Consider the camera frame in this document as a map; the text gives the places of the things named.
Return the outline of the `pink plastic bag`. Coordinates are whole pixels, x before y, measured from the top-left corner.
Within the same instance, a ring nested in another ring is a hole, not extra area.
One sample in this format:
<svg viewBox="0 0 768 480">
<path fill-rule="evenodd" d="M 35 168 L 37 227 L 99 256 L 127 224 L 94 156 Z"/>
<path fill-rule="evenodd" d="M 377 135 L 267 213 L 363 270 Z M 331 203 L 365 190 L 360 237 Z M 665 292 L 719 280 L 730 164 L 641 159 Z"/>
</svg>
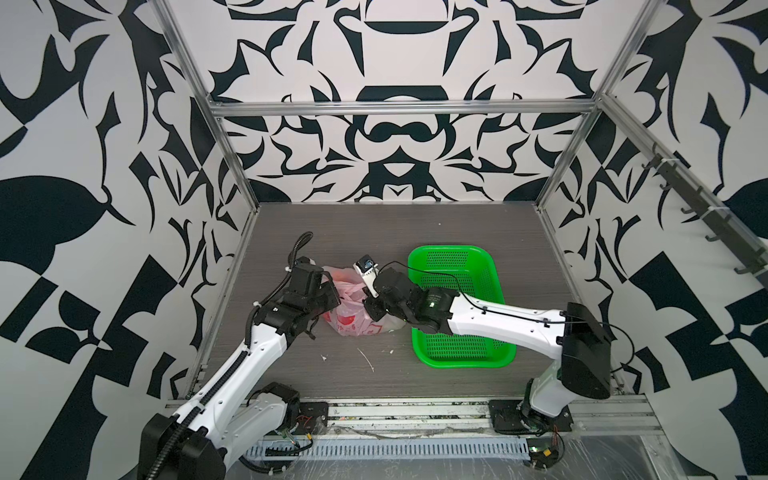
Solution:
<svg viewBox="0 0 768 480">
<path fill-rule="evenodd" d="M 325 266 L 339 294 L 340 304 L 322 315 L 323 320 L 342 336 L 371 336 L 389 333 L 403 328 L 406 323 L 389 314 L 379 321 L 374 321 L 367 313 L 364 300 L 365 284 L 360 275 L 352 268 Z"/>
</svg>

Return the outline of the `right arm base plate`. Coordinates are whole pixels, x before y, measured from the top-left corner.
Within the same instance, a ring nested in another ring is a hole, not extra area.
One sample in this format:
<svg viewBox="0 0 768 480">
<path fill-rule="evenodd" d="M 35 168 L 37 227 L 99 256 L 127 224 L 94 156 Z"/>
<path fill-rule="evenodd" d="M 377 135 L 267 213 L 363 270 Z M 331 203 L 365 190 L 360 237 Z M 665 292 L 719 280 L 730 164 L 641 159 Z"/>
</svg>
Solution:
<svg viewBox="0 0 768 480">
<path fill-rule="evenodd" d="M 524 413 L 522 400 L 490 400 L 488 402 L 491 428 L 504 435 L 534 435 L 546 433 L 571 432 L 573 427 L 571 412 L 565 407 L 555 418 L 530 410 Z"/>
</svg>

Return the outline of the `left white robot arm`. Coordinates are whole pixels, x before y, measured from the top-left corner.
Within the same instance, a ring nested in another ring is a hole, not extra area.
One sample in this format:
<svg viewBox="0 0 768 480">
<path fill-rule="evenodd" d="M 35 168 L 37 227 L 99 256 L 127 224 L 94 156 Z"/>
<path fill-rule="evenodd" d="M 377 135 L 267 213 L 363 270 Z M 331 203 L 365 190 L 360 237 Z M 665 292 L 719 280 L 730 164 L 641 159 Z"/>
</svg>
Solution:
<svg viewBox="0 0 768 480">
<path fill-rule="evenodd" d="M 243 342 L 212 378 L 172 415 L 154 415 L 141 434 L 140 479 L 223 479 L 266 434 L 292 429 L 300 397 L 272 382 L 255 388 L 266 371 L 321 316 L 340 304 L 329 272 L 301 255 L 313 237 L 299 236 L 286 274 L 246 317 Z"/>
</svg>

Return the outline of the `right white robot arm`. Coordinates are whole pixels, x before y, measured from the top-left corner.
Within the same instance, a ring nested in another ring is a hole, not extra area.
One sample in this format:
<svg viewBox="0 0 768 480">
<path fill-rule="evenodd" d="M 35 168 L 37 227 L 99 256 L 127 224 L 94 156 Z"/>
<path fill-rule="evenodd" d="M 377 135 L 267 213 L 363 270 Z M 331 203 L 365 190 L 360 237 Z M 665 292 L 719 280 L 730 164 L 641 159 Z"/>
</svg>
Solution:
<svg viewBox="0 0 768 480">
<path fill-rule="evenodd" d="M 357 267 L 372 319 L 391 315 L 424 334 L 478 336 L 523 347 L 552 360 L 530 382 L 525 416 L 556 418 L 575 400 L 611 396 L 611 335 L 579 303 L 536 310 L 483 301 L 445 287 L 422 288 L 391 267 Z"/>
</svg>

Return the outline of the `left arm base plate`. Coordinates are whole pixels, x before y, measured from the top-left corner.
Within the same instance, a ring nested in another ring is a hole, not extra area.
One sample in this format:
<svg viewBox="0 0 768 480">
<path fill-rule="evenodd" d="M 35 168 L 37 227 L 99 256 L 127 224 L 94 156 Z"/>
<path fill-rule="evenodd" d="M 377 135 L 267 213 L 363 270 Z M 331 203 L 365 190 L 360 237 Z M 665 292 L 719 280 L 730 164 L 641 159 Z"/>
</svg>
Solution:
<svg viewBox="0 0 768 480">
<path fill-rule="evenodd" d="M 326 429 L 328 417 L 328 402 L 301 401 L 289 407 L 286 423 L 278 432 L 298 436 L 319 434 Z"/>
</svg>

